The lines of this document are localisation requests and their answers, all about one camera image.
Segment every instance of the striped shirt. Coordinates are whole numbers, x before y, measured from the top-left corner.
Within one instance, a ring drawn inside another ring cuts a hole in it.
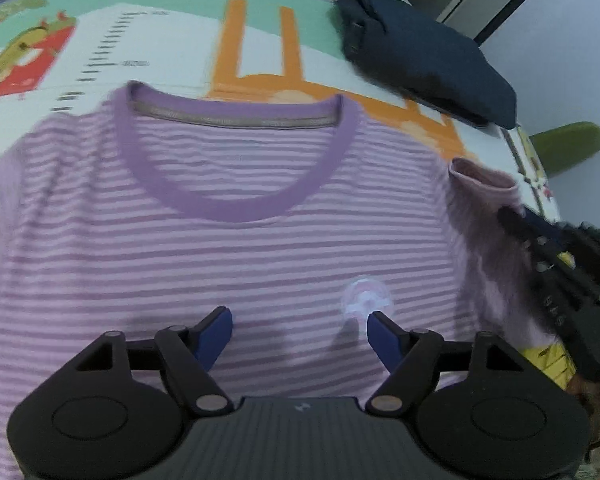
[[[522,253],[494,218],[519,200],[510,176],[447,165],[342,96],[236,104],[129,83],[49,117],[0,158],[0,478],[19,476],[16,404],[106,330],[151,338],[229,307],[212,375],[236,399],[365,399],[384,377],[373,310],[538,343]]]

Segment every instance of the orange giraffe print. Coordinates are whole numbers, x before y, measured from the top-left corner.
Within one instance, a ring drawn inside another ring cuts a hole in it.
[[[298,28],[294,12],[280,7],[283,74],[253,74],[238,77],[242,53],[242,38],[246,23],[247,2],[229,0],[220,37],[216,63],[212,71],[211,88],[206,96],[215,100],[271,103],[302,103],[327,99],[341,93],[359,102],[376,120],[402,130],[436,149],[443,158],[469,155],[459,139],[449,117],[443,124],[420,113],[418,105],[404,100],[404,107],[353,94],[330,86],[305,81]]]

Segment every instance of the triangular cutout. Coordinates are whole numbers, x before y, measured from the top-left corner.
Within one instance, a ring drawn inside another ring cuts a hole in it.
[[[509,357],[499,346],[493,345],[487,350],[487,369],[521,372],[522,367]]]
[[[79,372],[111,370],[113,368],[113,348],[111,343],[103,343],[77,368]]]

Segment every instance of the circular cover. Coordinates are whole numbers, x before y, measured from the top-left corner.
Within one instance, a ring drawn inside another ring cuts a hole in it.
[[[589,423],[577,400],[554,384],[518,378],[467,380],[431,394],[416,427],[442,463],[470,476],[535,480],[577,468]]]
[[[70,392],[40,388],[11,415],[9,443],[26,474],[124,478],[160,462],[180,436],[177,404],[146,384],[76,386]]]

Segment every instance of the play mat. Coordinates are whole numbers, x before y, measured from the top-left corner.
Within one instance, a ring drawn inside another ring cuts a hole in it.
[[[52,112],[91,111],[140,80],[194,98],[310,102],[344,92],[378,120],[451,159],[514,175],[527,206],[558,211],[528,137],[477,130],[365,80],[340,51],[325,0],[15,0],[0,6],[0,154]],[[561,386],[559,345],[526,355]]]

